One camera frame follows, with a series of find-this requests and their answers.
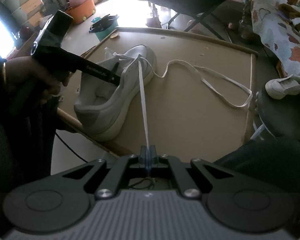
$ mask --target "ribbed panel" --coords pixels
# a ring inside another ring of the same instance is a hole
[[[96,203],[89,215],[63,232],[35,236],[12,231],[7,240],[291,240],[285,231],[248,235],[211,218],[199,201],[171,191],[123,190]]]

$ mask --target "small white shoe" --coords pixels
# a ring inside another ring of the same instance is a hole
[[[81,87],[74,110],[84,129],[97,141],[109,141],[116,137],[124,123],[131,100],[140,91],[139,66],[141,63],[144,85],[153,77],[151,66],[156,66],[154,52],[145,45],[117,54],[106,48],[106,60],[98,65],[120,76],[120,84],[104,82],[82,73]]]
[[[300,76],[272,79],[266,83],[266,91],[273,99],[282,99],[286,95],[296,96],[300,93]]]

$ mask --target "wooden desk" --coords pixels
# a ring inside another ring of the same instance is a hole
[[[109,37],[82,56],[92,62],[104,59],[104,48],[124,53],[133,46],[149,46],[157,56],[157,70],[162,75],[167,62],[181,59],[206,66],[249,87],[254,91],[256,52],[210,37],[152,28],[117,29],[120,36]],[[242,104],[247,94],[233,84],[203,72],[202,75],[234,104]],[[90,140],[73,110],[81,73],[71,78],[58,114]],[[164,79],[153,77],[145,87],[150,144],[159,155],[179,157],[184,162],[203,158],[213,162],[236,150],[252,133],[252,112],[248,107],[234,109],[217,97],[192,71],[173,64]],[[117,155],[139,154],[145,145],[140,94],[132,100],[119,135],[109,142],[98,143]]]

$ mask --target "gold bracelet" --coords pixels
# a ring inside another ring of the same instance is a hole
[[[6,63],[3,63],[2,66],[2,75],[3,75],[3,83],[4,85],[7,85],[7,75],[6,75]]]

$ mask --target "shoelace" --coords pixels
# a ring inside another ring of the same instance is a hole
[[[225,75],[222,75],[222,74],[220,74],[220,73],[218,73],[218,72],[216,72],[216,71],[214,71],[212,69],[209,69],[207,67],[194,66],[194,65],[191,65],[189,62],[186,62],[184,60],[171,60],[171,61],[168,62],[164,74],[162,76],[159,76],[154,71],[154,69],[153,69],[152,65],[150,64],[150,62],[146,58],[141,57],[139,55],[139,57],[138,57],[139,85],[140,85],[141,106],[142,106],[143,124],[144,124],[144,128],[145,128],[147,149],[149,149],[149,137],[148,137],[148,122],[147,122],[147,112],[146,112],[146,96],[145,96],[145,89],[144,89],[144,85],[143,85],[143,74],[142,74],[141,59],[145,60],[149,64],[149,66],[151,67],[151,71],[153,72],[153,74],[156,75],[159,78],[164,78],[166,76],[167,72],[168,72],[169,66],[171,64],[174,64],[174,63],[179,63],[179,64],[182,64],[184,66],[188,66],[188,67],[193,68],[195,70],[195,72],[200,76],[201,81],[204,84],[206,84],[213,92],[215,92],[223,101],[225,101],[231,107],[243,108],[243,107],[247,106],[250,103],[250,101],[252,100],[253,95],[252,95],[252,91],[250,89],[248,89],[244,85],[238,83],[237,81],[235,81],[235,80],[233,80],[231,78],[228,78]],[[221,95],[208,81],[206,81],[200,75],[200,72],[197,70],[197,68],[205,70],[206,72],[209,72],[209,73],[213,74],[214,76],[221,77],[221,78],[223,78],[223,79],[225,79],[225,80],[227,80],[227,81],[235,84],[236,86],[238,86],[239,88],[241,88],[244,92],[246,92],[249,95],[248,98],[247,98],[247,100],[241,106],[237,106],[237,105],[234,105],[234,104],[230,103],[223,95]]]

